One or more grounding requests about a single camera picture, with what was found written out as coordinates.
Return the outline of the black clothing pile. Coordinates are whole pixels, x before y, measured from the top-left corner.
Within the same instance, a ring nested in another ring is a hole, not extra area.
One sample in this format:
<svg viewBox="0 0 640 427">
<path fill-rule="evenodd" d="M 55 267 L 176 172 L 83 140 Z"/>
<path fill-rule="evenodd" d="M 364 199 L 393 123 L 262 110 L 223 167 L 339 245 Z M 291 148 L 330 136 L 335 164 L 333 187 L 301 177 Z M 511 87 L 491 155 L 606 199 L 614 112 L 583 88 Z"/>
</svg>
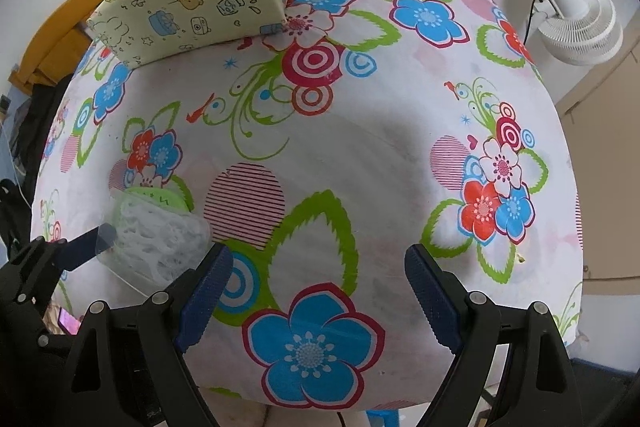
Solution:
<svg viewBox="0 0 640 427">
<path fill-rule="evenodd" d="M 73 75 L 65 76 L 55 87 L 36 84 L 32 96 L 15 114 L 10 145 L 14 166 L 23 173 L 23 192 L 35 193 L 41 158 L 53 119 Z"/>
</svg>

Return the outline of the wooden chair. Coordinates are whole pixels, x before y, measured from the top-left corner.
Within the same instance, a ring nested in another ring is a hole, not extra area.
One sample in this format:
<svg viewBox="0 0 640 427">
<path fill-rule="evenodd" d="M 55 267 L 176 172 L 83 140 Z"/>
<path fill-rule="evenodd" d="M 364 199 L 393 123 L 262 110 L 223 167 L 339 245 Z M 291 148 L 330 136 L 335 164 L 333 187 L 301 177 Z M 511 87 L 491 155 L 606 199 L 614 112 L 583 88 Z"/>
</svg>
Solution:
<svg viewBox="0 0 640 427">
<path fill-rule="evenodd" d="M 73 74 L 91 44 L 85 22 L 103 0 L 66 0 L 40 26 L 21 63 L 8 77 L 13 87 L 31 95 L 36 84 L 55 87 Z"/>
</svg>

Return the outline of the floral tablecloth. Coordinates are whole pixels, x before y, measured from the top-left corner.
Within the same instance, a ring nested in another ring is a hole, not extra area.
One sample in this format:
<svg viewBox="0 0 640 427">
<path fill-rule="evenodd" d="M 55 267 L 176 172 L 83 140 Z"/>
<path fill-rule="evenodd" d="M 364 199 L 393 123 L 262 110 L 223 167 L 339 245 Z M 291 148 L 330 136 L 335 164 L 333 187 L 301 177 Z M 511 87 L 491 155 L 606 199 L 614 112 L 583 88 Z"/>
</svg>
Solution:
<svg viewBox="0 0 640 427">
<path fill-rule="evenodd" d="M 405 276 L 423 245 L 471 291 L 577 336 L 577 187 L 558 114 L 494 0 L 288 0 L 275 32 L 130 68 L 96 38 L 46 142 L 32 235 L 163 188 L 233 268 L 198 385 L 303 412 L 430 401 L 451 361 Z"/>
</svg>

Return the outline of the white floor fan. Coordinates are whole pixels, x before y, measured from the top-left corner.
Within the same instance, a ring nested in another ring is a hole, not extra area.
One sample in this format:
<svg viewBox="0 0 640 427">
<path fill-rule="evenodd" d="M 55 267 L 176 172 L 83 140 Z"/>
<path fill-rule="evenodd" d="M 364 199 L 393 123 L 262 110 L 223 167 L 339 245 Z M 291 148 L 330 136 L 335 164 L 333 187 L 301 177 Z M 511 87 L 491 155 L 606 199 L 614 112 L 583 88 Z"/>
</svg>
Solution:
<svg viewBox="0 0 640 427">
<path fill-rule="evenodd" d="M 544 0 L 538 31 L 557 60 L 586 67 L 605 63 L 620 50 L 623 27 L 612 0 Z"/>
</svg>

